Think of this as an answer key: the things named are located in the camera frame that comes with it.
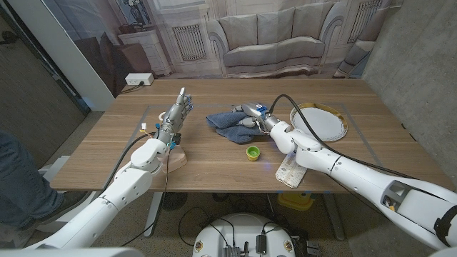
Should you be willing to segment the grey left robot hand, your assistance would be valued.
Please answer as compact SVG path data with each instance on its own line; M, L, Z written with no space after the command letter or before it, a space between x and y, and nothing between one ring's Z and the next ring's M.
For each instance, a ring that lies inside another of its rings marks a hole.
M155 138L168 143L181 130L187 115L192 109L192 96L188 95L186 88L183 87L177 96L176 103L165 112L161 127L158 129Z

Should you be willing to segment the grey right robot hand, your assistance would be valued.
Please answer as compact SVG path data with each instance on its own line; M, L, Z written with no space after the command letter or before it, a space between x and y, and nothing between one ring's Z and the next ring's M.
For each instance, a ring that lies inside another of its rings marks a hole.
M241 113L247 115L246 118L241 119L238 125L253 128L256 126L262 133L270 133L273 127L281 121L268 111L266 105L259 102L251 102L235 106L232 111L234 113Z

